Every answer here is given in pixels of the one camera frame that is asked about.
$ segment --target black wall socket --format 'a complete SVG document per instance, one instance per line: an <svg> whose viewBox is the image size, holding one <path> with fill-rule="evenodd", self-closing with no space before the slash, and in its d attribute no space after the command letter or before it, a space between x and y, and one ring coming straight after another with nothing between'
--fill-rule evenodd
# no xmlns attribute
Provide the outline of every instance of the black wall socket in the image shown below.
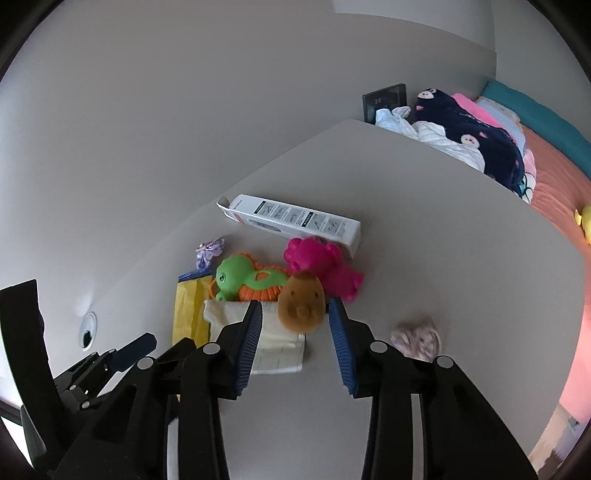
<svg viewBox="0 0 591 480"><path fill-rule="evenodd" d="M363 96L363 121L375 125L375 112L381 108L389 110L406 106L406 84L399 83L391 87L382 88Z"/></svg>

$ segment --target yellow paper bag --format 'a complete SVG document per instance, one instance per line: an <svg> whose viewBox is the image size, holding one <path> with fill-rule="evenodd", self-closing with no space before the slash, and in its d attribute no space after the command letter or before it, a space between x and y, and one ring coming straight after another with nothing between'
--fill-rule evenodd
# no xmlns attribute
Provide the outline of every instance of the yellow paper bag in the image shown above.
<svg viewBox="0 0 591 480"><path fill-rule="evenodd" d="M185 337L192 338L197 348L209 341L209 323L203 319L203 302L209 298L211 281L212 276L207 275L177 284L173 345Z"/></svg>

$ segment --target teal pillow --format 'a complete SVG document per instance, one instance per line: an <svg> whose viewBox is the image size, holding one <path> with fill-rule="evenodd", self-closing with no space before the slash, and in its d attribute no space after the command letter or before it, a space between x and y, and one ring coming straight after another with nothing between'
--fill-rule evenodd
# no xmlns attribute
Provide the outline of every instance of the teal pillow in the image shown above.
<svg viewBox="0 0 591 480"><path fill-rule="evenodd" d="M491 80L482 96L513 110L521 123L554 145L591 179L591 144L573 125L526 94Z"/></svg>

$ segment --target white cardboard box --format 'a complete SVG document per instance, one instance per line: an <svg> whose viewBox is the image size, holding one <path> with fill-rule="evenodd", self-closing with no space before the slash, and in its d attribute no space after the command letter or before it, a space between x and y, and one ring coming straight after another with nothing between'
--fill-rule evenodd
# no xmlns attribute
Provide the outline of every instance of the white cardboard box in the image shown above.
<svg viewBox="0 0 591 480"><path fill-rule="evenodd" d="M276 202L250 195L238 195L232 202L226 197L217 206L235 222L286 238L320 236L343 245L353 258L361 241L361 223L357 220L309 208Z"/></svg>

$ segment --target pink rubber toy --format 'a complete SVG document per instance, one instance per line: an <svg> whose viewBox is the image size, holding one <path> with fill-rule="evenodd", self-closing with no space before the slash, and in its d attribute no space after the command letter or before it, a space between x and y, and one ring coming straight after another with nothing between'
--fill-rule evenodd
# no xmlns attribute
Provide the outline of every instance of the pink rubber toy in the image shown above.
<svg viewBox="0 0 591 480"><path fill-rule="evenodd" d="M327 296L353 301L363 282L363 274L345 265L338 245L319 242L316 238L293 238L283 258L290 265L290 274L307 270L322 282Z"/></svg>

